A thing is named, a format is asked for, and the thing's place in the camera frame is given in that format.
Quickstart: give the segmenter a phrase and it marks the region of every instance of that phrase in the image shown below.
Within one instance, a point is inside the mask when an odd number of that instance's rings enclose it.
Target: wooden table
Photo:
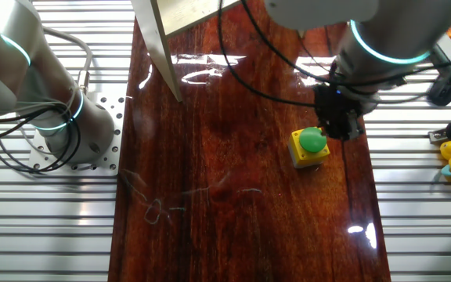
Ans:
[[[273,23],[262,2],[249,5],[281,52],[307,56],[295,31]],[[241,6],[223,20],[242,78],[312,101],[306,77],[262,44]],[[109,280],[389,281],[366,137],[329,140],[324,164],[297,170],[288,137],[317,125],[314,110],[236,82],[216,17],[170,39],[182,103],[135,26]],[[323,28],[309,31],[305,44],[328,56],[344,28],[328,27],[328,40]]]

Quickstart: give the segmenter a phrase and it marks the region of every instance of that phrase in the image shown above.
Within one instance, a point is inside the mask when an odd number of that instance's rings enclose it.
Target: mounting plate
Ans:
[[[111,178],[117,175],[120,159],[121,137],[123,135],[124,106],[126,104],[126,95],[102,95],[94,97],[92,93],[88,94],[91,101],[97,102],[104,107],[114,121],[114,137],[109,149],[91,164],[66,164],[53,172],[46,172],[43,175],[36,175],[39,178]],[[44,152],[49,152],[45,144],[45,138],[36,130],[33,144],[37,148],[42,148]],[[27,165],[34,167],[39,165],[44,168],[53,163],[56,158],[49,154],[43,154],[40,151],[32,150]]]

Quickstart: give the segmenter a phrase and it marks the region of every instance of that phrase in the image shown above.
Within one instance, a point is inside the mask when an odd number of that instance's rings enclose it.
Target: black wire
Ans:
[[[449,67],[449,66],[451,66],[451,62],[440,63],[440,64],[433,65],[431,67],[422,67],[422,68],[419,68],[417,70],[412,70],[412,71],[404,72],[402,74],[392,75],[392,76],[390,76],[388,78],[380,78],[380,79],[371,80],[371,81],[365,81],[365,82],[344,82],[344,81],[336,81],[336,80],[320,77],[318,75],[311,74],[310,72],[308,72],[308,71],[300,68],[299,66],[295,65],[288,58],[286,58],[285,55],[282,54],[276,47],[274,47],[274,45],[272,45],[272,43],[267,39],[267,37],[261,31],[260,27],[257,25],[257,22],[255,21],[254,17],[251,14],[250,8],[248,8],[247,0],[241,0],[241,3],[243,5],[243,8],[244,8],[245,12],[247,12],[248,18],[250,19],[251,23],[253,24],[254,29],[257,31],[257,33],[258,33],[259,37],[261,38],[261,40],[279,58],[281,58],[283,61],[285,61],[285,63],[287,63],[291,67],[297,69],[298,71],[302,72],[303,74],[305,74],[305,75],[307,75],[307,76],[309,76],[311,78],[316,79],[317,81],[326,82],[326,83],[330,83],[330,84],[333,84],[333,85],[351,86],[351,87],[352,86],[376,85],[376,84],[380,84],[380,83],[383,83],[383,82],[388,82],[388,81],[396,80],[396,79],[399,79],[399,78],[403,78],[406,75],[417,74],[417,73],[420,73],[422,71],[434,70],[434,69],[438,69],[438,68],[442,68],[442,67]],[[220,9],[222,9],[222,0],[220,0],[219,12],[220,12]]]
[[[36,115],[36,116],[34,116],[34,117],[28,117],[28,118],[26,118],[24,121],[20,122],[18,125],[16,125],[16,126],[12,127],[11,129],[8,129],[7,131],[1,133],[1,134],[0,134],[0,138],[5,137],[5,136],[7,136],[8,134],[10,134],[10,133],[16,131],[18,128],[21,128],[22,126],[24,126],[25,124],[29,123],[30,121],[32,121],[33,119],[37,118],[38,116],[39,116],[39,114]]]
[[[62,154],[53,162],[51,163],[49,166],[47,166],[46,168],[42,168],[42,169],[36,169],[36,168],[32,168],[26,164],[23,164],[22,162],[18,161],[10,152],[8,152],[8,150],[5,148],[5,145],[2,143],[2,141],[0,140],[0,147],[2,148],[2,151],[8,155],[8,157],[10,157],[12,160],[14,160],[17,164],[21,165],[22,168],[16,167],[14,165],[11,165],[8,161],[5,160],[5,158],[0,154],[0,160],[9,168],[14,169],[18,172],[29,172],[29,173],[37,173],[40,174],[42,172],[52,172],[55,171],[61,167],[63,167],[65,164],[67,164],[72,157],[77,153],[79,146],[81,145],[81,131],[79,129],[78,123],[73,120],[71,121],[68,125],[74,125],[74,127],[76,128],[77,134],[78,134],[78,141],[76,143],[76,147],[74,148],[73,152],[71,153],[71,155],[65,160],[63,161],[62,164],[58,164],[60,161],[63,160],[63,158],[65,157],[67,151],[70,148],[70,145],[72,144],[72,132],[70,131],[69,127],[67,126],[67,145],[66,145],[66,149],[62,152]]]
[[[44,112],[53,109],[53,110],[62,110],[63,114],[66,115],[66,126],[65,128],[67,129],[67,144],[65,146],[64,151],[61,153],[61,155],[53,162],[51,163],[49,166],[42,168],[42,169],[36,169],[36,168],[32,168],[29,167],[25,164],[23,164],[22,162],[18,161],[6,148],[5,145],[3,144],[3,142],[1,141],[1,137],[3,136],[7,136],[9,133],[14,132],[15,130],[17,130],[18,128],[24,126],[26,123],[29,123],[30,121],[32,121],[33,119],[37,118],[39,115],[43,114]],[[79,129],[79,126],[77,124],[77,122],[74,119],[70,118],[70,114],[67,112],[67,108],[66,107],[62,107],[60,105],[55,105],[54,107],[50,108],[50,109],[42,109],[42,110],[37,110],[33,113],[30,114],[26,114],[26,116],[29,116],[25,121],[20,122],[17,126],[11,128],[10,130],[0,134],[0,147],[2,148],[2,151],[7,154],[13,161],[15,161],[17,164],[19,164],[21,166],[21,168],[16,167],[14,165],[11,165],[9,162],[7,162],[4,157],[2,157],[2,155],[0,154],[0,160],[7,165],[8,167],[18,171],[18,172],[29,172],[29,173],[42,173],[42,172],[51,172],[54,171],[58,168],[61,168],[62,166],[64,166],[67,162],[69,162],[72,157],[77,153],[79,146],[81,144],[81,131]],[[8,118],[8,119],[2,119],[1,121],[14,121],[17,118],[22,118],[22,116],[20,117],[15,117],[15,118]],[[64,159],[64,157],[67,154],[67,151],[70,148],[70,145],[72,144],[72,132],[70,131],[69,125],[70,124],[74,124],[75,128],[77,129],[77,133],[78,133],[78,142],[76,144],[76,147],[74,148],[72,154],[62,163],[62,164],[58,164],[60,161],[62,161]]]
[[[22,114],[22,115],[20,115],[18,117],[0,118],[0,123],[1,122],[10,122],[10,121],[19,121],[19,120],[21,120],[23,118],[32,117],[32,116],[34,116],[37,113],[43,114],[43,113],[45,113],[45,112],[47,112],[49,110],[54,110],[54,109],[57,109],[57,108],[60,108],[60,107],[64,107],[64,106],[62,106],[62,105],[54,105],[54,106],[46,107],[46,108],[43,108],[43,109],[40,109],[40,110],[36,110],[36,111],[34,111],[32,113],[29,113],[29,114]]]
[[[254,94],[259,95],[262,98],[270,99],[274,102],[285,103],[285,104],[295,105],[295,106],[320,107],[320,106],[316,106],[315,104],[311,104],[311,103],[297,102],[297,101],[292,101],[292,100],[287,100],[287,99],[281,99],[281,98],[278,98],[275,96],[270,96],[260,90],[253,88],[251,85],[249,85],[243,79],[240,78],[238,73],[233,69],[233,66],[231,66],[229,59],[227,58],[226,47],[224,47],[224,40],[222,37],[222,0],[219,0],[219,1],[220,1],[220,3],[219,3],[219,7],[218,7],[218,21],[217,21],[218,43],[220,44],[220,49],[222,51],[222,54],[224,55],[225,62],[227,63],[227,67],[229,68],[229,71],[231,72],[233,77],[242,86],[246,87],[248,90],[252,91]]]
[[[314,61],[314,63],[316,63],[319,67],[321,67],[322,69],[324,69],[325,71],[330,72],[329,69],[325,68],[321,63],[319,63],[318,61],[316,61],[316,59],[314,59],[314,56],[309,52],[309,50],[307,50],[307,48],[304,45],[304,41],[302,40],[302,37],[300,37],[300,35],[298,35],[297,33],[297,37],[298,37],[298,41],[300,42],[302,48],[304,49],[304,51],[307,53],[307,55],[309,57],[311,57],[311,59]]]
[[[327,26],[325,26],[325,35],[327,36],[328,54],[330,56],[334,56],[334,53],[332,52],[332,42],[330,42],[330,36],[328,36],[328,27]]]

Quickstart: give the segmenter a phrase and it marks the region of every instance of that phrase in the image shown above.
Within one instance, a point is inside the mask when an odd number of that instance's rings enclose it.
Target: green button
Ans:
[[[306,128],[302,130],[299,142],[304,150],[311,153],[318,153],[327,145],[327,137],[319,128]]]

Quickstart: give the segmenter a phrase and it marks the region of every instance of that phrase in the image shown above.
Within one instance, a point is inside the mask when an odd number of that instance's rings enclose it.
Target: cyan led ring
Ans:
[[[29,57],[29,55],[27,54],[27,52],[25,52],[25,50],[18,45],[15,41],[13,41],[10,38],[7,38],[5,35],[1,34],[1,38],[3,39],[4,42],[6,42],[6,44],[10,44],[11,46],[15,47],[15,49],[19,50],[22,55],[25,57],[25,60],[27,60],[27,63],[29,63],[29,66],[31,65],[31,58]]]
[[[379,52],[373,50],[370,46],[368,46],[363,39],[361,38],[361,35],[359,35],[358,28],[356,26],[356,22],[354,20],[350,20],[349,23],[351,24],[351,31],[354,37],[356,38],[356,41],[359,42],[359,44],[371,55],[377,57],[380,60],[383,60],[388,63],[396,63],[396,64],[411,64],[411,63],[419,63],[420,61],[424,60],[425,58],[429,57],[429,52],[426,52],[420,56],[416,56],[414,58],[410,59],[398,59],[398,58],[391,58],[386,55],[382,55]]]
[[[83,102],[84,102],[84,100],[83,100],[83,99],[84,99],[84,98],[83,98],[83,94],[80,93],[79,95],[81,96],[81,102],[79,103],[79,108],[78,108],[78,110],[76,111],[76,114],[74,114],[74,116],[72,116],[71,121],[74,120],[74,119],[76,119],[76,118],[78,117],[79,113],[81,112],[81,109],[83,109]],[[64,122],[64,123],[62,123],[61,125],[58,125],[58,126],[52,127],[52,128],[40,128],[40,127],[38,127],[38,126],[35,126],[35,128],[36,128],[36,129],[39,129],[39,130],[57,130],[57,129],[61,129],[61,128],[65,127],[66,125],[67,125],[67,123]]]

